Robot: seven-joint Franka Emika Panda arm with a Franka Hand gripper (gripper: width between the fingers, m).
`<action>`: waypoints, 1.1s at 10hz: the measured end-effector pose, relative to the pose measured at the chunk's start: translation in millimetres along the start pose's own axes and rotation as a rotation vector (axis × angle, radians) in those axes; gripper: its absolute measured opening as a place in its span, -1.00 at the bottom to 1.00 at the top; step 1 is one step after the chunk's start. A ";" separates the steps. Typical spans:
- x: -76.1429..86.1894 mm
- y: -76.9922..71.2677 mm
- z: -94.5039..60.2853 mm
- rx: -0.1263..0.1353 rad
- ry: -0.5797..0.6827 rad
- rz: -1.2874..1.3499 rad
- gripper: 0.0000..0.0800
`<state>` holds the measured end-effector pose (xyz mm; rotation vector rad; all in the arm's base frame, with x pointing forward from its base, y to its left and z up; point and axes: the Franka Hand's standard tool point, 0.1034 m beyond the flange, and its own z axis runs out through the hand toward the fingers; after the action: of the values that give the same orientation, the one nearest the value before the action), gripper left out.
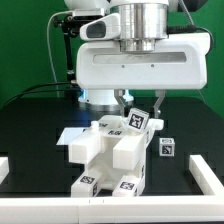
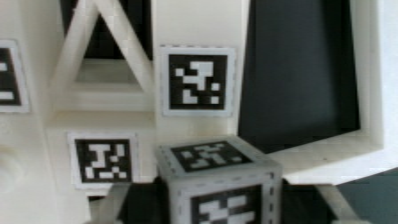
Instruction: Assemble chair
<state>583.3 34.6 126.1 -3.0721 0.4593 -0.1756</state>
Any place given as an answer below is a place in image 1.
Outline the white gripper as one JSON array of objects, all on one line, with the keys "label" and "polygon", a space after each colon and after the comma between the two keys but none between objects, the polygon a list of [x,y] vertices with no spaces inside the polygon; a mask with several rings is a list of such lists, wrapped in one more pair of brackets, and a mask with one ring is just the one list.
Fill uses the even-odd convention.
[{"label": "white gripper", "polygon": [[207,33],[173,34],[155,44],[150,53],[123,53],[117,41],[83,44],[77,54],[76,78],[83,89],[114,90],[125,116],[125,91],[156,90],[154,117],[161,114],[165,90],[201,89],[207,83]]}]

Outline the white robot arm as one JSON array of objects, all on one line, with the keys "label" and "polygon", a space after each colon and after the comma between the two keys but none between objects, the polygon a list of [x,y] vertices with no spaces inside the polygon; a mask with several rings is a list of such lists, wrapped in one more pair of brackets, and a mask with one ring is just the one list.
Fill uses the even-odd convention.
[{"label": "white robot arm", "polygon": [[154,115],[167,90],[202,89],[207,83],[206,55],[212,34],[189,23],[169,26],[172,11],[189,12],[190,0],[64,0],[78,24],[78,85],[95,104],[109,91],[125,107],[123,92],[154,90]]}]

